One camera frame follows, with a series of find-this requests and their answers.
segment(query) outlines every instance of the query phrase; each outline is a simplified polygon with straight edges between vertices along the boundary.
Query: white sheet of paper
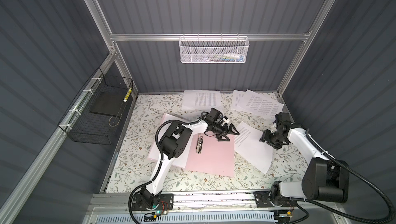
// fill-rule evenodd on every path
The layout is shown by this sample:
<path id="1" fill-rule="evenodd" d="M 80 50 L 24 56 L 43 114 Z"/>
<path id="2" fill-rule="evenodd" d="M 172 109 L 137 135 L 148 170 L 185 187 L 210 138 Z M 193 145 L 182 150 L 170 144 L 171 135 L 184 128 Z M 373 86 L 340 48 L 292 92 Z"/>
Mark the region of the white sheet of paper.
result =
<path id="1" fill-rule="evenodd" d="M 221 106 L 220 91 L 184 91 L 182 110 L 206 110 Z"/>
<path id="2" fill-rule="evenodd" d="M 263 132 L 244 122 L 241 122 L 236 130 L 239 131 L 239 135 L 235 136 L 235 152 L 266 174 L 272 162 L 272 147 L 260 142 Z"/>
<path id="3" fill-rule="evenodd" d="M 187 120 L 185 120 L 183 118 L 175 117 L 170 114 L 164 114 L 164 115 L 165 115 L 165 117 L 163 118 L 163 122 L 166 122 L 166 121 L 172 120 L 172 119 L 188 122 Z M 170 125 L 171 124 L 169 123 L 169 124 L 165 125 L 163 128 L 161 128 L 161 131 L 158 134 L 158 140 L 161 139 L 161 137 L 164 135 L 165 131 L 169 128 Z M 190 151 L 192 137 L 193 136 L 190 137 L 190 139 L 187 143 L 187 146 L 184 149 L 185 152 L 183 152 L 178 158 L 176 158 L 174 160 L 174 162 L 173 162 L 174 166 L 182 167 L 182 168 L 186 167 L 187 159 L 189 157 L 189 151 Z M 151 149 L 150 149 L 150 152 L 149 152 L 147 158 L 152 159 L 152 160 L 158 160 L 159 156 L 160 156 L 160 151 L 158 150 L 158 147 L 156 146 L 155 141 L 154 141 L 151 144 Z"/>
<path id="4" fill-rule="evenodd" d="M 215 109 L 217 109 L 218 111 L 221 111 L 221 113 L 223 113 L 223 116 L 225 115 L 222 107 L 215 107 Z M 195 121 L 198 118 L 200 118 L 202 112 L 210 112 L 210 109 L 201 110 L 201 111 L 197 111 L 197 112 L 191 112 L 191 113 L 184 113 L 182 116 L 179 116 L 179 114 L 177 114 L 177 117 L 181 117 L 181 118 L 184 118 L 184 119 L 192 122 L 192 121 Z"/>
<path id="5" fill-rule="evenodd" d="M 234 92 L 232 93 L 231 109 L 240 111 L 240 112 L 248 112 L 247 110 L 245 110 L 244 108 L 242 108 L 238 105 L 245 93 L 246 92 L 244 92 L 244 91 L 234 90 Z"/>
<path id="6" fill-rule="evenodd" d="M 275 115 L 282 111 L 283 104 L 272 100 L 264 94 L 247 90 L 240 102 L 240 107 L 248 112 L 259 115 L 263 118 L 275 121 Z"/>

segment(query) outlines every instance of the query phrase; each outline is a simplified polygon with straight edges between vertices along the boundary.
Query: gray wall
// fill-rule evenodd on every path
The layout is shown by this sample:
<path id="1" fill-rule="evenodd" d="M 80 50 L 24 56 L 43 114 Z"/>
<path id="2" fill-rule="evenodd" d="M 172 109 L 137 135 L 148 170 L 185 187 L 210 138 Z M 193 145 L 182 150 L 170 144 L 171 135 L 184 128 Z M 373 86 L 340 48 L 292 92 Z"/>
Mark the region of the gray wall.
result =
<path id="1" fill-rule="evenodd" d="M 252 41 L 245 63 L 185 64 L 180 62 L 177 41 L 118 42 L 141 93 L 276 91 L 300 44 L 300 41 Z"/>
<path id="2" fill-rule="evenodd" d="M 337 0 L 284 93 L 296 122 L 396 203 L 396 0 Z M 350 214 L 386 205 L 350 178 Z"/>
<path id="3" fill-rule="evenodd" d="M 108 50 L 83 0 L 0 0 L 0 13 L 2 206 Z M 66 140 L 15 223 L 77 223 L 113 149 Z"/>
<path id="4" fill-rule="evenodd" d="M 113 33 L 302 33 L 324 0 L 98 0 Z M 244 64 L 183 64 L 177 42 L 119 42 L 139 92 L 276 90 L 295 42 L 250 42 Z"/>

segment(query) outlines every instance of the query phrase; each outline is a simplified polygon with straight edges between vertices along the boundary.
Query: floral pattern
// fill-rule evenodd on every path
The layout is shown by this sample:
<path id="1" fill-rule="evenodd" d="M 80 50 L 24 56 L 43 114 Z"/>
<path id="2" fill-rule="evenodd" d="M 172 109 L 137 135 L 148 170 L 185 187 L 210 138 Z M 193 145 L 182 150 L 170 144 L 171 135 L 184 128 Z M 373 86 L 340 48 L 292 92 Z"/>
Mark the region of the floral pattern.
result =
<path id="1" fill-rule="evenodd" d="M 274 93 L 263 94 L 268 94 L 276 100 Z M 222 93 L 221 97 L 224 111 L 235 127 L 242 121 L 261 131 L 272 125 L 271 121 L 255 114 L 232 110 L 232 94 Z M 183 114 L 196 112 L 196 110 L 182 110 L 182 101 L 182 94 L 138 96 L 106 192 L 131 192 L 136 186 L 149 180 L 155 162 L 146 158 L 163 114 L 183 117 Z M 307 164 L 297 148 L 289 145 L 274 150 L 272 163 L 266 174 L 252 166 L 237 152 L 235 152 L 234 167 L 234 177 L 171 167 L 164 182 L 164 191 L 265 189 L 270 188 L 277 180 L 301 181 Z"/>

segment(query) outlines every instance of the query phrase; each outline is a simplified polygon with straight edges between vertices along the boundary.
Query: pink folder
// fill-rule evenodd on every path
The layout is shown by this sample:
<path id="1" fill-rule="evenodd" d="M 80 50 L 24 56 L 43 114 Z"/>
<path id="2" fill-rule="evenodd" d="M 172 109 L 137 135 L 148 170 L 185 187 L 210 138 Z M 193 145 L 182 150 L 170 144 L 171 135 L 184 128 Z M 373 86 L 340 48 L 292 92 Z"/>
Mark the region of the pink folder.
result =
<path id="1" fill-rule="evenodd" d="M 234 135 L 228 135 L 229 142 L 219 142 L 213 137 L 200 134 L 202 142 L 201 153 L 196 153 L 198 134 L 192 137 L 192 143 L 187 159 L 186 170 L 196 172 L 207 172 L 214 175 L 234 176 Z"/>

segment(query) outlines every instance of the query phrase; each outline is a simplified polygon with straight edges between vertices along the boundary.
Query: black mesh basket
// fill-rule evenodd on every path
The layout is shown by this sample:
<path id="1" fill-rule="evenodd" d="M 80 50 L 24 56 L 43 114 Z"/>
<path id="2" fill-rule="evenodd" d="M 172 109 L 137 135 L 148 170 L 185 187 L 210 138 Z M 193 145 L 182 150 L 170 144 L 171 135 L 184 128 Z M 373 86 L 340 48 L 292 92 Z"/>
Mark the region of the black mesh basket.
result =
<path id="1" fill-rule="evenodd" d="M 124 98 L 120 100 L 118 113 L 113 116 L 92 113 L 92 108 L 101 94 L 125 97 L 128 93 L 132 93 L 131 88 L 132 79 L 130 78 L 102 74 L 93 84 L 91 90 L 84 90 L 86 91 L 85 97 L 72 111 L 72 117 L 68 123 L 66 125 L 59 124 L 59 127 L 74 142 L 104 145 L 117 142 L 133 101 L 132 96 L 129 96 L 126 102 L 124 102 Z"/>

